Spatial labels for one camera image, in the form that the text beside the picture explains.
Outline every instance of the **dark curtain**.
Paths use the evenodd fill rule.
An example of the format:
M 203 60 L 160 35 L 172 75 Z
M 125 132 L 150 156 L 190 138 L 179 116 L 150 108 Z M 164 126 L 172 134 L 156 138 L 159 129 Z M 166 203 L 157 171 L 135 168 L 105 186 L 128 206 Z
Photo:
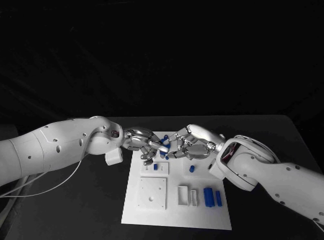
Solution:
M 324 110 L 324 2 L 0 5 L 0 123 Z

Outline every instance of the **dark table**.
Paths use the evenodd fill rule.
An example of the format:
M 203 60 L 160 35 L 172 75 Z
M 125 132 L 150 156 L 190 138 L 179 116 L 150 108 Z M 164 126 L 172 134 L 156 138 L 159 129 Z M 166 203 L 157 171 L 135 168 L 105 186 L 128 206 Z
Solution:
M 292 121 L 282 115 L 108 117 L 122 127 L 177 131 L 198 124 L 227 138 L 245 135 L 274 151 L 282 162 L 319 172 Z M 122 149 L 122 163 L 107 166 L 104 156 L 88 155 L 78 171 L 50 192 L 25 197 L 7 240 L 153 240 L 153 239 L 324 239 L 311 220 L 276 203 L 260 185 L 251 192 L 227 180 L 224 188 L 232 230 L 211 230 L 121 224 L 131 152 Z M 28 194 L 59 184 L 76 164 L 49 172 L 33 182 Z

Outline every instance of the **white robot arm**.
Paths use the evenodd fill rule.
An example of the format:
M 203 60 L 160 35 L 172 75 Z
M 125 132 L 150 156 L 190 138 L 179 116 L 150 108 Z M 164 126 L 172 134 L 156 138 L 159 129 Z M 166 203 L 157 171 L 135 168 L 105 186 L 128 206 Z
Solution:
M 198 139 L 205 145 L 192 145 Z M 280 163 L 270 149 L 245 136 L 225 141 L 193 124 L 180 129 L 167 141 L 177 140 L 179 150 L 169 158 L 202 159 L 217 154 L 208 171 L 243 190 L 251 191 L 257 183 L 271 199 L 289 209 L 324 225 L 324 175 L 292 163 Z
M 122 130 L 101 116 L 53 122 L 0 141 L 0 186 L 27 175 L 69 166 L 86 154 L 105 154 L 108 165 L 120 163 L 120 146 L 141 150 L 146 164 L 151 164 L 157 150 L 167 152 L 151 131 L 137 128 Z

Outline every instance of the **table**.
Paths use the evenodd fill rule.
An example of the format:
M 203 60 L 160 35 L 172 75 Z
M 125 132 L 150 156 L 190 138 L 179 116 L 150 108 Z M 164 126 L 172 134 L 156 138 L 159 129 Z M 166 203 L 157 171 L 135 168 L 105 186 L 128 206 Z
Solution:
M 108 117 L 122 127 L 177 131 L 198 124 L 227 138 L 245 135 L 258 140 L 282 162 L 319 172 L 290 119 L 283 115 Z M 122 163 L 107 166 L 104 156 L 88 155 L 78 171 L 50 192 L 23 201 L 7 240 L 153 240 L 153 239 L 324 239 L 311 220 L 276 203 L 260 185 L 251 192 L 227 180 L 232 230 L 211 230 L 121 224 L 131 152 L 122 149 Z M 52 188 L 69 176 L 76 164 L 49 172 L 33 182 L 28 194 Z

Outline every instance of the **metal robotic hand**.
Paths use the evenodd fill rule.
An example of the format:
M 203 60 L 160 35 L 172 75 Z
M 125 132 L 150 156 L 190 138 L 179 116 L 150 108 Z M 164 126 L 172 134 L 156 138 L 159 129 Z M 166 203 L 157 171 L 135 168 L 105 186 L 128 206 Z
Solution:
M 214 134 L 201 126 L 190 124 L 173 133 L 163 144 L 176 141 L 177 150 L 167 153 L 170 159 L 186 157 L 190 159 L 205 159 L 211 152 L 219 152 L 225 143 L 225 138 L 219 134 Z
M 154 133 L 141 127 L 130 127 L 122 131 L 122 147 L 131 151 L 141 151 L 141 159 L 146 160 L 143 165 L 150 165 L 153 163 L 153 157 L 156 156 L 156 151 L 167 152 L 169 149 L 163 146 L 159 137 Z

